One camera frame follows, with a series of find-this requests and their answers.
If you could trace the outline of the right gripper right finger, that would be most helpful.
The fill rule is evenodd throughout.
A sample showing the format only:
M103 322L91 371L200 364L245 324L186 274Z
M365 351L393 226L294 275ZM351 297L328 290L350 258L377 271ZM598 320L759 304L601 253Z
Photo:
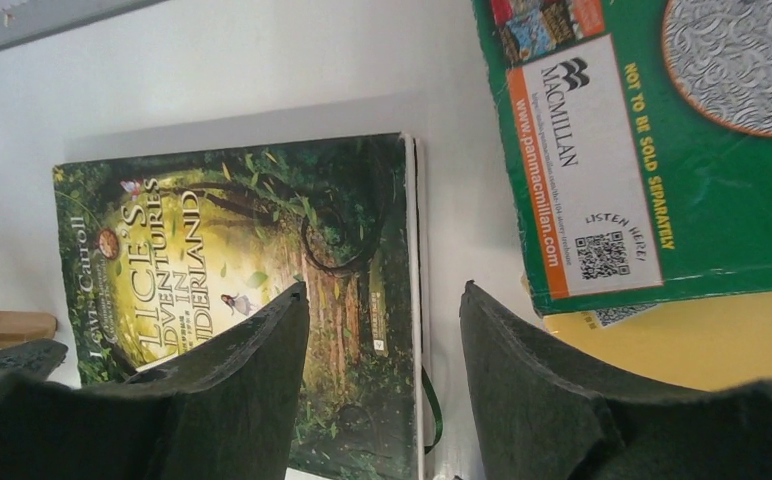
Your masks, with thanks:
M490 479L772 479L772 380L705 392L612 366L468 282L460 328Z

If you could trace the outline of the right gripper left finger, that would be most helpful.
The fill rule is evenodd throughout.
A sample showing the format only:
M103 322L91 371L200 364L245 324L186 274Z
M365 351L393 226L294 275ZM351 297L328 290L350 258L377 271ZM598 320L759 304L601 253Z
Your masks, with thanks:
M296 282L186 353L79 389L49 380L64 344L0 349L0 479L282 479L309 325Z

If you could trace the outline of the Alice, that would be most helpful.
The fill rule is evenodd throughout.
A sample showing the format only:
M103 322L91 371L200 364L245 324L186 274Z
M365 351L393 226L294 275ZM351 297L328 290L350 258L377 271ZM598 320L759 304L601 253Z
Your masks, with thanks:
M54 166L81 384L251 324L301 282L310 327L291 468L422 478L421 168L402 132Z

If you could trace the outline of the wooden book rack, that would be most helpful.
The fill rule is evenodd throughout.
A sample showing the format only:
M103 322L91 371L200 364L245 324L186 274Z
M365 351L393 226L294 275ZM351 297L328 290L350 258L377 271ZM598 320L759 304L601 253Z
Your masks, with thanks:
M0 310L0 348L53 339L57 326L57 319L49 313Z

